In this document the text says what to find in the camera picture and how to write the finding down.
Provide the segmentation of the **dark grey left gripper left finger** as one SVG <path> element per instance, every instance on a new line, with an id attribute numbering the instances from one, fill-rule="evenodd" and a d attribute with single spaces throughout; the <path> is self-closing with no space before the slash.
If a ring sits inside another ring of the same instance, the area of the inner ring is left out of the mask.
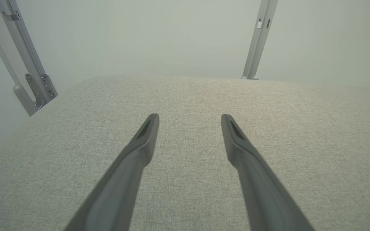
<path id="1" fill-rule="evenodd" d="M 144 168 L 160 125 L 150 114 L 66 225 L 66 231 L 128 231 Z"/>

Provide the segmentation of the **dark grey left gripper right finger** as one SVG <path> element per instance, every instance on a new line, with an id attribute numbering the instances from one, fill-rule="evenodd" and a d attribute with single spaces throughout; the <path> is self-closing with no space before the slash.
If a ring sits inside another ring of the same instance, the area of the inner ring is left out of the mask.
<path id="1" fill-rule="evenodd" d="M 233 117 L 223 114 L 229 162 L 237 169 L 252 231 L 313 231 L 314 228 Z"/>

